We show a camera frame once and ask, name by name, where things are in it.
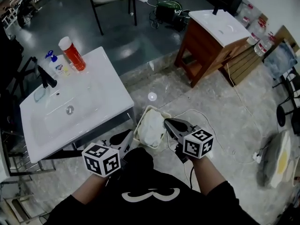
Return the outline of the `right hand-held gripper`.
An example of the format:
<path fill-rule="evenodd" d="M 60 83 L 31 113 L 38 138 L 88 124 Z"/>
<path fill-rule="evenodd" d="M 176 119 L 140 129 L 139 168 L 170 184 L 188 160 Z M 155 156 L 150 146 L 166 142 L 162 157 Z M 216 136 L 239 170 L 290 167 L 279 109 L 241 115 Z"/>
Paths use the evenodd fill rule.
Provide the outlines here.
<path fill-rule="evenodd" d="M 214 133 L 211 128 L 193 126 L 177 118 L 164 120 L 164 127 L 171 138 L 178 142 L 175 154 L 183 164 L 189 157 L 200 159 L 212 150 Z"/>

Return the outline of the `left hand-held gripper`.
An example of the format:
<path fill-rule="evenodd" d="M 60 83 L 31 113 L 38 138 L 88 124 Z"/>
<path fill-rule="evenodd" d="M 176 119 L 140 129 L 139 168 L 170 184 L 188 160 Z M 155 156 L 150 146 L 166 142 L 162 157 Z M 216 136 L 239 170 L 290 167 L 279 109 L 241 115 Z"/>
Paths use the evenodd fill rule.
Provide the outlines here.
<path fill-rule="evenodd" d="M 82 152 L 86 169 L 94 175 L 106 178 L 125 165 L 124 156 L 129 152 L 133 130 L 113 135 L 108 144 L 90 143 Z"/>

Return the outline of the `white plastic basket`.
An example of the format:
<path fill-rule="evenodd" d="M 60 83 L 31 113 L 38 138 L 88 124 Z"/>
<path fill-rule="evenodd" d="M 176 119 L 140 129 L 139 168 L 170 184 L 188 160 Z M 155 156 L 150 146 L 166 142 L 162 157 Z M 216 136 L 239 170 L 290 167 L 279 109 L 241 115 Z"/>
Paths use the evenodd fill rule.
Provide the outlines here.
<path fill-rule="evenodd" d="M 166 112 L 163 112 L 163 111 L 161 111 L 160 109 L 158 109 L 158 108 L 156 108 L 156 107 L 154 107 L 154 106 L 151 106 L 151 105 L 147 106 L 146 109 L 145 109 L 145 111 L 144 111 L 144 113 L 142 114 L 142 117 L 141 117 L 140 121 L 139 121 L 138 124 L 137 124 L 137 127 L 136 127 L 135 131 L 134 131 L 134 139 L 135 139 L 137 142 L 139 142 L 140 144 L 142 144 L 142 143 L 141 143 L 140 140 L 139 140 L 138 128 L 139 128 L 139 126 L 140 126 L 142 120 L 144 119 L 144 117 L 146 117 L 146 113 L 147 113 L 150 109 L 154 109 L 154 110 L 160 112 L 160 113 L 162 114 L 162 116 L 164 117 L 164 120 L 167 119 L 167 118 L 171 118 L 171 115 L 170 115 L 170 114 L 168 114 L 168 113 L 166 113 Z M 163 137 L 164 137 L 165 134 L 166 134 L 166 131 L 165 131 L 165 133 L 164 133 L 164 134 L 162 135 L 162 137 L 161 137 L 161 142 L 162 142 L 162 139 L 163 139 Z M 157 149 L 157 148 L 158 148 L 158 146 L 155 147 L 155 148 L 154 148 L 154 147 L 151 147 L 151 146 L 148 146 L 148 147 L 150 147 L 150 148 L 152 148 L 152 149 Z"/>

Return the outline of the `person's left forearm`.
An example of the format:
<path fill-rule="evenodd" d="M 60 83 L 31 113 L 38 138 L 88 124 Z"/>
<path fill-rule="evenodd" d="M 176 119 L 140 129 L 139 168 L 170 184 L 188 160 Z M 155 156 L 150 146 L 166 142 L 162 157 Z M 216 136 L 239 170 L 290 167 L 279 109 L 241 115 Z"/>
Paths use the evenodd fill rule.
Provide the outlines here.
<path fill-rule="evenodd" d="M 72 196 L 82 204 L 88 204 L 95 199 L 104 189 L 108 177 L 103 178 L 92 174 L 73 194 Z"/>

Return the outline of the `person's right forearm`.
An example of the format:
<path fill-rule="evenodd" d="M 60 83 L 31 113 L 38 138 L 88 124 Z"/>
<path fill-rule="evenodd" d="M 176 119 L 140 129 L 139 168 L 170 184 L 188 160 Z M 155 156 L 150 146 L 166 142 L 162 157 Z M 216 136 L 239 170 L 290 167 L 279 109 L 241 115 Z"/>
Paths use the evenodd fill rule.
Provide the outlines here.
<path fill-rule="evenodd" d="M 201 159 L 192 158 L 191 161 L 202 194 L 207 195 L 215 187 L 226 181 L 206 156 Z"/>

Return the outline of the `brown cardboard piece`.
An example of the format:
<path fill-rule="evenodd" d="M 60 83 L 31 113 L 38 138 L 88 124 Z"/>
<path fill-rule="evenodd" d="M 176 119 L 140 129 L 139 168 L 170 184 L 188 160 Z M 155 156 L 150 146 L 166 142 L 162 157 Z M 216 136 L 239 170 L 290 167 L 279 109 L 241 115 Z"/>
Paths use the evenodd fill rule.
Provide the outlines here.
<path fill-rule="evenodd" d="M 284 39 L 288 41 L 290 44 L 295 42 L 289 30 L 284 25 L 282 25 L 275 34 L 275 44 L 280 43 Z"/>

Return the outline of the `white ceramic sink basin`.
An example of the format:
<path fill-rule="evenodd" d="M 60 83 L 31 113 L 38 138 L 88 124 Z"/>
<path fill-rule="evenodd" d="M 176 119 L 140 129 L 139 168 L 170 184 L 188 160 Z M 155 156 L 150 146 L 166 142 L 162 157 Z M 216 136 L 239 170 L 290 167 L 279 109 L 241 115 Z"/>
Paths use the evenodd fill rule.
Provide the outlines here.
<path fill-rule="evenodd" d="M 20 104 L 29 159 L 36 163 L 134 107 L 134 102 L 102 47 L 83 57 L 86 68 L 58 77 L 39 100 Z"/>

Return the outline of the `person's torso in black shirt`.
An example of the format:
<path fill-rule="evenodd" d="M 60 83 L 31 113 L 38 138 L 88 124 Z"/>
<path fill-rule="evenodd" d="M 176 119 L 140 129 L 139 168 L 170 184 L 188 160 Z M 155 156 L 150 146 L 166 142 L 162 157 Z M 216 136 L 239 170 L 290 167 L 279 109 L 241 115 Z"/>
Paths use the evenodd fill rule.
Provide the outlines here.
<path fill-rule="evenodd" d="M 227 180 L 204 195 L 155 170 L 144 148 L 128 152 L 125 161 L 95 199 L 82 204 L 68 196 L 45 225 L 259 225 Z"/>

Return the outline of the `wooden slatted pallet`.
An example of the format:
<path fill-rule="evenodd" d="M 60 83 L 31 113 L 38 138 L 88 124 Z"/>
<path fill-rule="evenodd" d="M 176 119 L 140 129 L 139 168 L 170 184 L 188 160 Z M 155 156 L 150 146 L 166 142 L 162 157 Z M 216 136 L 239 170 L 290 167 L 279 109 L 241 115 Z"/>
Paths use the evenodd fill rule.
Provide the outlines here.
<path fill-rule="evenodd" d="M 263 60 L 251 46 L 233 57 L 219 69 L 228 83 L 233 87 L 241 83 Z"/>

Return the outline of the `white soap pump bottle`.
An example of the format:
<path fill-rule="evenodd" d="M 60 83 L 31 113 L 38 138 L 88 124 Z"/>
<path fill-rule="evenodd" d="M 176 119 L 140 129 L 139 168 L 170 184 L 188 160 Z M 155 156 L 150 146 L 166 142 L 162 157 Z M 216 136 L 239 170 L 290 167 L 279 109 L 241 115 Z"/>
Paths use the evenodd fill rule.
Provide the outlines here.
<path fill-rule="evenodd" d="M 53 50 L 50 50 L 45 58 L 50 58 L 49 67 L 58 75 L 68 77 L 71 75 L 70 65 L 63 55 L 56 56 Z"/>

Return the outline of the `orange bottle with white cap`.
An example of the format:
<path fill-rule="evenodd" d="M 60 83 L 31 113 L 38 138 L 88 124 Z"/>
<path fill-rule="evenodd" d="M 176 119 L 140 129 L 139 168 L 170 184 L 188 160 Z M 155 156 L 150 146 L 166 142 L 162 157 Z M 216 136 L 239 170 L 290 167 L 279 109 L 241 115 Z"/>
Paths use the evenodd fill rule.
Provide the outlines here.
<path fill-rule="evenodd" d="M 86 68 L 85 61 L 69 37 L 63 37 L 59 41 L 59 47 L 78 71 Z"/>

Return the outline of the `white stone basin yellow inside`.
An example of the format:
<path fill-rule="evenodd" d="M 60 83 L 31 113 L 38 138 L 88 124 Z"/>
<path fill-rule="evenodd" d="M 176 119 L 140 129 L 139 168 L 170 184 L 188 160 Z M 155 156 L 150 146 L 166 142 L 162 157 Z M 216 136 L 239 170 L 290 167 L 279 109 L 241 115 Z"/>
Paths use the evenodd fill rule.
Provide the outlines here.
<path fill-rule="evenodd" d="M 259 187 L 276 188 L 282 181 L 291 155 L 291 136 L 288 130 L 271 134 L 262 148 L 256 181 Z"/>

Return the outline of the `black standing fan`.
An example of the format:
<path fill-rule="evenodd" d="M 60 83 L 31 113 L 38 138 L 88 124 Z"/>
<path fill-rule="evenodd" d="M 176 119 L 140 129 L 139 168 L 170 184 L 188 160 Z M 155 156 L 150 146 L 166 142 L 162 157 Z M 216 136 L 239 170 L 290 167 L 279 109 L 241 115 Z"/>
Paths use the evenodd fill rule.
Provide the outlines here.
<path fill-rule="evenodd" d="M 294 109 L 292 111 L 285 112 L 282 105 L 284 103 L 288 102 L 289 100 L 292 101 Z M 296 118 L 300 118 L 300 106 L 296 105 L 295 100 L 300 101 L 300 95 L 298 95 L 296 97 L 288 97 L 286 100 L 284 100 L 282 103 L 280 103 L 277 106 L 276 115 L 277 115 L 277 121 L 278 121 L 278 124 L 280 127 L 283 127 L 285 125 L 285 121 L 286 121 L 285 117 L 289 114 L 292 114 L 293 116 L 295 115 Z"/>

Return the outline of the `cluster of clear water jugs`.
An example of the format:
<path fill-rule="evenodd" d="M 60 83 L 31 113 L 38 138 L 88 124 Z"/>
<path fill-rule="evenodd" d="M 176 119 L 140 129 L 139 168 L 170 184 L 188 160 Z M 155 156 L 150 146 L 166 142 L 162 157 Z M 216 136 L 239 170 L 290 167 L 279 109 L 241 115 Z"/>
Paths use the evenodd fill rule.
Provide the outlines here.
<path fill-rule="evenodd" d="M 267 19 L 263 15 L 257 18 L 254 15 L 254 6 L 248 3 L 242 6 L 238 17 L 250 34 L 247 43 L 254 47 L 258 56 L 263 57 L 274 45 L 275 37 L 272 32 L 266 33 Z"/>

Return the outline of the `marbled grey board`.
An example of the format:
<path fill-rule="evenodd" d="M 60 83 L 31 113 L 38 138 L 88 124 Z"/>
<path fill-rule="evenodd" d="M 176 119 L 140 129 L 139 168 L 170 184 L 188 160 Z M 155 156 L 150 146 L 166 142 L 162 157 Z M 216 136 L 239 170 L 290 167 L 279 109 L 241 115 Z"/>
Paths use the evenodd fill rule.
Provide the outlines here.
<path fill-rule="evenodd" d="M 264 60 L 273 79 L 278 79 L 298 63 L 298 57 L 287 40 L 283 40 Z"/>

